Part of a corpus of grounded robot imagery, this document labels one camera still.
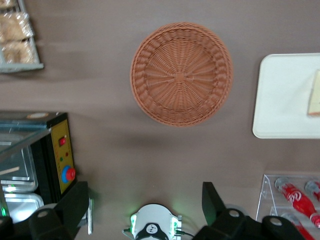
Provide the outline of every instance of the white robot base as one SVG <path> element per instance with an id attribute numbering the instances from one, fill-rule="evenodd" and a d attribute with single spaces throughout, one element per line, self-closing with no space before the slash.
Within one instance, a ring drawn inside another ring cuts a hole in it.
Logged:
<path id="1" fill-rule="evenodd" d="M 181 240 L 182 217 L 173 215 L 160 204 L 148 204 L 131 216 L 131 233 L 135 240 Z"/>

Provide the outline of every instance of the black cable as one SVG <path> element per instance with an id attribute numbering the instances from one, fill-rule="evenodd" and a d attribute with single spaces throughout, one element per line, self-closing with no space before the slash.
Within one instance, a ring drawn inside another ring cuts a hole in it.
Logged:
<path id="1" fill-rule="evenodd" d="M 179 234 L 179 235 L 187 235 L 187 236 L 190 236 L 190 237 L 195 237 L 195 236 L 193 236 L 192 234 L 190 234 L 190 233 L 187 233 L 187 232 L 185 232 L 185 231 L 180 231 L 180 230 L 177 230 L 177 231 L 175 231 L 175 233 L 176 234 Z"/>

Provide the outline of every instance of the blue button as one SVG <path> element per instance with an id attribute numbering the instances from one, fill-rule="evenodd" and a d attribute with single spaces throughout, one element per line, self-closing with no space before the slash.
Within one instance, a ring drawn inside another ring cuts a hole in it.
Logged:
<path id="1" fill-rule="evenodd" d="M 61 179 L 62 179 L 62 182 L 64 182 L 65 184 L 67 184 L 69 182 L 68 179 L 67 179 L 67 171 L 70 168 L 71 168 L 71 166 L 67 165 L 62 170 Z"/>

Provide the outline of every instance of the yellow control panel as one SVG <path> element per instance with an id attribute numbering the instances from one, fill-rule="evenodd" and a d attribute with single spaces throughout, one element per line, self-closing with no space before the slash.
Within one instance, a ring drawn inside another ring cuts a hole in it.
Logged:
<path id="1" fill-rule="evenodd" d="M 71 151 L 68 121 L 64 120 L 51 129 L 55 164 L 59 176 L 61 194 L 75 179 L 74 161 Z"/>

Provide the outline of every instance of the green led light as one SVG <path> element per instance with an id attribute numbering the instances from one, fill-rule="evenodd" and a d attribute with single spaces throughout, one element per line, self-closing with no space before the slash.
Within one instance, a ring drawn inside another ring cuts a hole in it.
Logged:
<path id="1" fill-rule="evenodd" d="M 173 238 L 177 232 L 179 220 L 176 217 L 172 217 L 170 222 L 170 236 Z"/>
<path id="2" fill-rule="evenodd" d="M 1 208 L 2 216 L 7 216 L 6 209 L 4 207 Z"/>
<path id="3" fill-rule="evenodd" d="M 131 218 L 131 227 L 130 227 L 130 232 L 133 234 L 135 232 L 135 227 L 136 227 L 136 220 L 137 220 L 137 215 L 132 215 Z"/>

